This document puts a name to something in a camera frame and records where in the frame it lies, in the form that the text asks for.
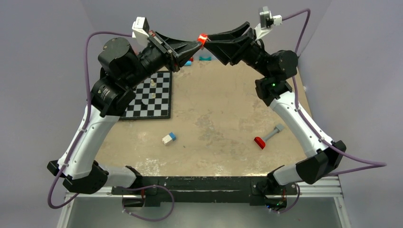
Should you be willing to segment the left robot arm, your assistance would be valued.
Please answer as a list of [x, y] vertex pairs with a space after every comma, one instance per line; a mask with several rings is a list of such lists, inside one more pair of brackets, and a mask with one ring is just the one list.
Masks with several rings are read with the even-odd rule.
[[95, 158], [111, 128], [135, 98], [135, 88], [165, 67], [177, 72], [204, 45], [204, 38], [183, 41], [154, 31], [135, 29], [134, 38], [144, 47], [135, 53], [127, 35], [116, 34], [98, 56], [100, 78], [87, 91], [83, 120], [65, 154], [50, 161], [48, 170], [63, 178], [73, 193], [92, 194], [107, 186], [121, 186], [129, 194], [142, 187], [140, 174], [132, 167], [107, 167]]

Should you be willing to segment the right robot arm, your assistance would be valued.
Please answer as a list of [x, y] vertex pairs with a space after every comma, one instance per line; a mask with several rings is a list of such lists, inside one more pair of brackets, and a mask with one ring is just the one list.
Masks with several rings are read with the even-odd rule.
[[297, 74], [296, 53], [280, 50], [269, 54], [257, 35], [245, 22], [236, 29], [208, 35], [204, 47], [224, 65], [243, 61], [263, 75], [255, 81], [259, 99], [280, 116], [302, 146], [306, 159], [281, 166], [267, 175], [268, 190], [279, 193], [289, 183], [313, 184], [335, 170], [346, 145], [323, 133], [296, 100], [297, 94], [287, 82]]

